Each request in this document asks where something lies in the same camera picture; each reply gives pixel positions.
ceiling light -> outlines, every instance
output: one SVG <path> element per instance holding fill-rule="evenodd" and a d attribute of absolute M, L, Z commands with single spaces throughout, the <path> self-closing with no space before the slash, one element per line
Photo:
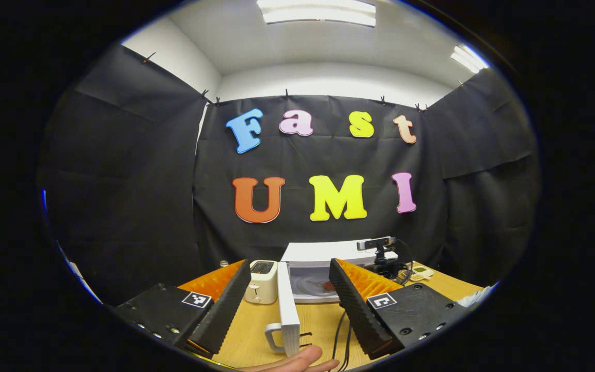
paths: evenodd
<path fill-rule="evenodd" d="M 465 66 L 468 70 L 472 71 L 472 73 L 477 73 L 479 70 L 488 68 L 488 64 L 486 64 L 478 54 L 473 52 L 472 49 L 465 45 L 453 47 L 451 58 Z"/>
<path fill-rule="evenodd" d="M 375 5 L 357 0 L 257 0 L 267 24 L 338 21 L 375 27 Z"/>

foam letter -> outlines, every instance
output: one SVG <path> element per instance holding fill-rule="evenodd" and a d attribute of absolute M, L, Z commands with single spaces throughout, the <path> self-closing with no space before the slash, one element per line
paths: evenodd
<path fill-rule="evenodd" d="M 259 212 L 252 204 L 254 186 L 258 181 L 250 177 L 239 177 L 233 180 L 236 188 L 236 214 L 240 219 L 254 224 L 264 224 L 279 215 L 281 205 L 281 186 L 286 181 L 281 177 L 268 177 L 263 180 L 268 187 L 268 207 Z"/>
<path fill-rule="evenodd" d="M 285 119 L 279 123 L 279 130 L 286 134 L 297 133 L 300 136 L 309 136 L 314 133 L 311 127 L 311 114 L 302 110 L 289 110 L 284 113 Z"/>
<path fill-rule="evenodd" d="M 410 179 L 412 177 L 409 173 L 392 175 L 392 179 L 396 181 L 396 187 L 399 189 L 399 206 L 396 207 L 396 211 L 399 213 L 412 212 L 417 209 L 417 205 L 413 203 L 413 193 L 410 190 Z"/>
<path fill-rule="evenodd" d="M 362 183 L 364 183 L 362 176 L 347 176 L 341 191 L 337 191 L 328 176 L 313 176 L 309 178 L 309 183 L 314 185 L 314 213 L 309 216 L 312 221 L 330 219 L 330 214 L 325 211 L 325 203 L 330 207 L 330 212 L 335 219 L 341 217 L 344 205 L 347 207 L 343 215 L 347 219 L 366 217 L 366 210 L 362 203 Z"/>
<path fill-rule="evenodd" d="M 417 137 L 413 136 L 413 134 L 410 133 L 410 127 L 413 125 L 413 122 L 407 120 L 405 118 L 405 115 L 397 116 L 394 119 L 394 124 L 399 126 L 399 133 L 401 134 L 401 138 L 407 144 L 413 144 L 417 142 Z"/>
<path fill-rule="evenodd" d="M 263 112 L 258 108 L 247 111 L 243 115 L 233 118 L 226 123 L 226 127 L 233 130 L 234 136 L 238 141 L 238 153 L 249 151 L 260 144 L 260 139 L 252 136 L 252 132 L 260 134 L 260 124 L 257 118 L 263 116 Z"/>
<path fill-rule="evenodd" d="M 373 136 L 373 125 L 371 125 L 371 115 L 361 111 L 353 111 L 348 116 L 350 121 L 350 133 L 355 137 Z"/>

microwave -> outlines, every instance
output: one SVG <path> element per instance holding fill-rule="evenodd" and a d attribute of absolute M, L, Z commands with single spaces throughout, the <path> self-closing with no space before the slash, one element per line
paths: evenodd
<path fill-rule="evenodd" d="M 366 240 L 371 239 L 289 243 L 280 261 L 286 262 L 295 303 L 338 302 L 337 292 L 329 284 L 330 261 L 338 258 L 362 268 L 372 265 L 375 250 L 357 250 L 357 243 Z M 385 257 L 398 258 L 395 252 L 385 252 Z"/>

white ceiling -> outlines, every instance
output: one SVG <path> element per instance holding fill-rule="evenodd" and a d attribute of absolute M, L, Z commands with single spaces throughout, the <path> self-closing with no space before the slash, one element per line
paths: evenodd
<path fill-rule="evenodd" d="M 222 75 L 302 62 L 391 68 L 458 86 L 472 73 L 451 59 L 456 36 L 393 0 L 376 5 L 376 27 L 299 21 L 265 24 L 255 0 L 200 0 L 168 15 Z"/>

wooden table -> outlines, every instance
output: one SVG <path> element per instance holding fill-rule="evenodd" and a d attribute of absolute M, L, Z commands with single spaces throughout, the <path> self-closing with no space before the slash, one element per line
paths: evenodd
<path fill-rule="evenodd" d="M 445 297 L 458 301 L 467 297 L 481 287 L 457 280 L 436 270 L 435 274 L 428 280 L 422 280 L 420 283 L 428 285 L 437 290 Z M 323 349 L 323 356 L 317 363 L 325 362 L 332 357 L 332 348 L 337 325 L 344 313 L 338 302 L 325 304 L 295 304 L 297 315 L 300 318 L 300 332 L 311 332 L 312 336 L 300 338 L 300 344 L 312 343 Z M 279 323 L 279 301 L 273 304 L 251 304 L 243 300 L 233 318 L 229 332 L 227 333 L 224 344 L 218 354 L 213 356 L 215 362 L 220 362 L 232 367 L 250 367 L 272 363 L 286 357 L 286 354 L 272 351 L 265 339 L 264 328 L 269 323 Z M 343 362 L 346 348 L 346 337 L 348 334 L 349 321 L 345 317 L 341 325 L 337 341 L 337 356 L 340 362 Z M 275 342 L 278 346 L 283 346 L 281 341 L 281 332 L 275 332 Z M 347 369 L 352 369 L 360 365 L 372 362 L 366 354 L 363 353 L 359 341 L 354 332 L 350 339 L 350 357 Z"/>

